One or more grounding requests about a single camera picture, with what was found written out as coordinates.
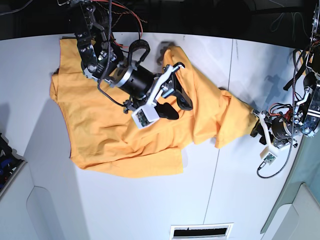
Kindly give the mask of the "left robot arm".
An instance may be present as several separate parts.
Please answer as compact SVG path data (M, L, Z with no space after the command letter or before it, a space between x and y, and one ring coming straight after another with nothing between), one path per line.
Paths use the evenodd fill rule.
M283 87L292 89L292 104L276 102L262 112L250 136L278 149L293 145L296 136L314 137L320 130L320 4L315 4L310 43L293 51L293 78Z

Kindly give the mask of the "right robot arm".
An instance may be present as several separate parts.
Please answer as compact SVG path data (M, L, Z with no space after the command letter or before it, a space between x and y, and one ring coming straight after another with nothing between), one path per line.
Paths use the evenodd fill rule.
M77 40L83 74L97 81L98 90L107 98L101 83L116 87L129 95L120 103L124 113L132 112L132 118L146 126L160 118L177 120L178 112L167 102L159 103L159 98L174 96L178 107L184 111L193 109L193 102L180 84L176 72L185 67L182 62L168 64L163 73L153 73L141 63L150 53L146 40L139 37L123 54L112 32L112 5L109 0L104 7L94 0L59 0L58 5L66 5L69 24Z

